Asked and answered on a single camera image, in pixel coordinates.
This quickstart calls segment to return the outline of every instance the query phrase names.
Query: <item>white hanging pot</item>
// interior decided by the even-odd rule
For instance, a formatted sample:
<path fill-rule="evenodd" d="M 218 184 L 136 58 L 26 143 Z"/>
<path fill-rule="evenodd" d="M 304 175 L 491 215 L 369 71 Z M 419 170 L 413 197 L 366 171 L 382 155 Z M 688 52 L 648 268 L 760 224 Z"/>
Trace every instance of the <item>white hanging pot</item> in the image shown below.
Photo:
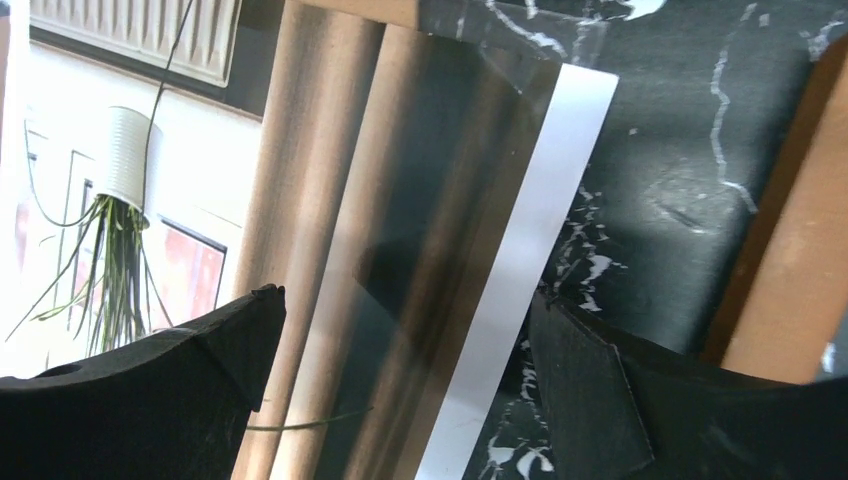
<path fill-rule="evenodd" d="M 98 175 L 93 185 L 94 191 L 117 198 L 144 212 L 144 219 L 150 224 L 157 218 L 155 192 L 162 156 L 162 130 L 155 124 L 151 130 L 150 118 L 133 109 L 109 107 L 107 110 L 106 138 L 101 156 L 97 159 Z"/>

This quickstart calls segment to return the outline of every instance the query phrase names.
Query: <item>radiator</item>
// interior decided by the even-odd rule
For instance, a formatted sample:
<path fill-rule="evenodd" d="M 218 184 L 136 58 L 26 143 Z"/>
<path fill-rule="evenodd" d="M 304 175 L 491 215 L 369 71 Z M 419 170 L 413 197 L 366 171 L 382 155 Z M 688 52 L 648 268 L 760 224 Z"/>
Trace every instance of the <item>radiator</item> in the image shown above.
<path fill-rule="evenodd" d="M 164 67 L 188 0 L 30 0 L 31 24 Z M 224 87 L 241 0 L 195 0 L 171 70 Z"/>

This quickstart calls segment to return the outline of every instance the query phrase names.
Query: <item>black countertop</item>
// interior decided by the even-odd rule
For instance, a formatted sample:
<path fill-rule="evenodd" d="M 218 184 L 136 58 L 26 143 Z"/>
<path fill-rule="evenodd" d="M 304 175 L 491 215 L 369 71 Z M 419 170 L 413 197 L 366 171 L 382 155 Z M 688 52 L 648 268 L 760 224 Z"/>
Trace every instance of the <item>black countertop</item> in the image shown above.
<path fill-rule="evenodd" d="M 848 31 L 848 5 L 453 3 L 492 14 L 464 20 L 465 29 L 477 22 L 497 36 L 492 44 L 511 41 L 550 57 L 557 53 L 550 42 L 531 43 L 556 38 L 564 61 L 620 76 L 544 284 L 612 325 L 679 353 L 699 352 L 812 65 Z M 504 22 L 494 9 L 521 29 L 510 29 L 511 40 L 485 27 Z M 555 14 L 605 22 L 596 57 L 584 50 L 574 62 L 574 20 Z M 567 25 L 559 37 L 556 18 Z M 431 16 L 422 26 L 448 36 L 444 25 L 457 20 L 449 13 L 438 30 Z M 545 36 L 533 36 L 534 21 Z M 466 478 L 555 478 L 525 347 L 519 338 Z"/>

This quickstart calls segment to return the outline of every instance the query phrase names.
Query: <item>wooden dowel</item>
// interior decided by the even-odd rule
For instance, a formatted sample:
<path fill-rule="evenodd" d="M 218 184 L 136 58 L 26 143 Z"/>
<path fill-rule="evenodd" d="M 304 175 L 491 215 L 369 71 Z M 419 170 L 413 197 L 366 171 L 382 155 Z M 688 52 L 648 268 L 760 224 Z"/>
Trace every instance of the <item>wooden dowel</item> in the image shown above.
<path fill-rule="evenodd" d="M 410 382 L 426 375 L 426 365 L 422 364 L 418 352 L 420 343 L 434 324 L 431 306 L 444 295 L 445 275 L 450 275 L 455 268 L 454 260 L 465 253 L 458 247 L 462 244 L 469 210 L 477 206 L 475 185 L 485 176 L 485 171 L 492 168 L 487 153 L 499 143 L 493 137 L 499 132 L 497 127 L 503 122 L 503 113 L 514 103 L 510 102 L 510 97 L 514 100 L 516 94 L 509 82 L 499 73 L 486 70 L 475 88 L 475 99 L 465 113 L 462 143 L 453 156 L 451 171 L 428 223 L 424 246 L 401 308 L 398 329 L 371 395 L 370 405 L 374 408 L 366 417 L 351 453 L 345 473 L 347 479 L 379 478 L 385 457 L 392 450 L 392 441 L 402 442 L 402 437 L 408 433 L 396 434 L 401 438 L 389 438 L 395 420 L 404 413 L 397 406 Z"/>
<path fill-rule="evenodd" d="M 414 101 L 428 37 L 389 26 L 377 61 L 362 128 L 321 282 L 312 327 L 286 416 L 289 425 L 332 414 L 347 358 L 361 287 L 359 259 L 382 225 L 400 159 L 396 153 Z M 283 433 L 272 478 L 313 478 L 326 427 Z"/>
<path fill-rule="evenodd" d="M 375 22 L 418 29 L 419 0 L 304 0 L 304 3 L 350 13 Z"/>
<path fill-rule="evenodd" d="M 846 150 L 848 37 L 816 65 L 763 195 L 760 215 L 776 222 L 774 233 L 752 236 L 762 232 L 755 220 L 743 247 L 764 253 L 758 268 L 752 265 L 750 293 L 742 296 L 722 367 L 788 383 L 815 379 L 848 306 Z M 795 172 L 788 182 L 781 176 Z M 737 270 L 746 261 L 740 255 Z M 738 295 L 735 286 L 731 281 L 726 297 Z"/>
<path fill-rule="evenodd" d="M 286 2 L 236 290 L 283 284 L 288 316 L 250 425 L 281 426 L 289 409 L 383 29 Z M 279 438 L 245 432 L 233 478 L 268 478 Z"/>

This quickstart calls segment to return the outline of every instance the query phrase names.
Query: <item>green grass-like leaves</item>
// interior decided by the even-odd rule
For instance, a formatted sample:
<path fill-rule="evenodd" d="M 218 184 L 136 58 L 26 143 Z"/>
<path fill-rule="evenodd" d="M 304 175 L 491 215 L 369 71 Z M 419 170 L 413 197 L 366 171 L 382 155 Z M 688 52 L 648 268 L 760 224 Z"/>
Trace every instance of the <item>green grass-like leaves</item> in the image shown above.
<path fill-rule="evenodd" d="M 46 321 L 67 312 L 82 302 L 83 310 L 77 327 L 78 337 L 88 325 L 88 355 L 114 350 L 143 338 L 148 333 L 150 319 L 149 288 L 145 289 L 146 317 L 142 317 L 142 285 L 148 283 L 165 311 L 158 291 L 152 283 L 142 243 L 142 231 L 148 226 L 141 212 L 109 195 L 100 194 L 74 226 L 80 228 L 79 239 L 71 257 L 53 282 L 32 305 L 9 337 L 24 321 Z M 91 267 L 82 288 L 70 302 L 31 316 L 39 303 L 58 285 L 61 278 L 79 258 L 89 230 L 94 227 L 95 239 Z M 99 298 L 96 298 L 100 287 Z M 165 317 L 170 324 L 167 313 Z"/>

